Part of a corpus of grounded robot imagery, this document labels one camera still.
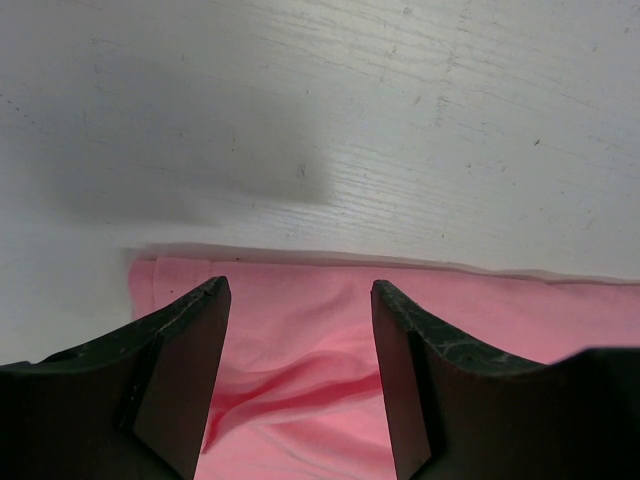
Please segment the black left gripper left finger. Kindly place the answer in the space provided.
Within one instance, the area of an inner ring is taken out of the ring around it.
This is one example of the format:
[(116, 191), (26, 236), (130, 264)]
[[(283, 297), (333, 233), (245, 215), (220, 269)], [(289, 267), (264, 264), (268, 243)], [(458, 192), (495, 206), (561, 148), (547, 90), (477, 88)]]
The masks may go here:
[(230, 305), (214, 277), (92, 341), (4, 365), (2, 477), (193, 478)]

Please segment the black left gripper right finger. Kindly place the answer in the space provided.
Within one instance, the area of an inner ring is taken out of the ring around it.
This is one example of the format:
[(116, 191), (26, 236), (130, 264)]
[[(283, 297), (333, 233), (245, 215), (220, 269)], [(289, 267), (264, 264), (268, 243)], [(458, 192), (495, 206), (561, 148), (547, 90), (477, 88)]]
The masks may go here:
[(639, 352), (591, 348), (551, 365), (497, 349), (392, 283), (372, 325), (400, 479), (635, 479)]

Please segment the pink t-shirt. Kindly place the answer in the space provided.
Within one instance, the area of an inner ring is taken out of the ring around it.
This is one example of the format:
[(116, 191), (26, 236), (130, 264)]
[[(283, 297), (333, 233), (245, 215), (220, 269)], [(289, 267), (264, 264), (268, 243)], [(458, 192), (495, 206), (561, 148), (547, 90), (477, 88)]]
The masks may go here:
[(224, 276), (227, 334), (200, 479), (391, 479), (394, 462), (374, 344), (372, 285), (513, 354), (551, 363), (639, 342), (635, 284), (511, 279), (443, 270), (136, 261), (137, 316)]

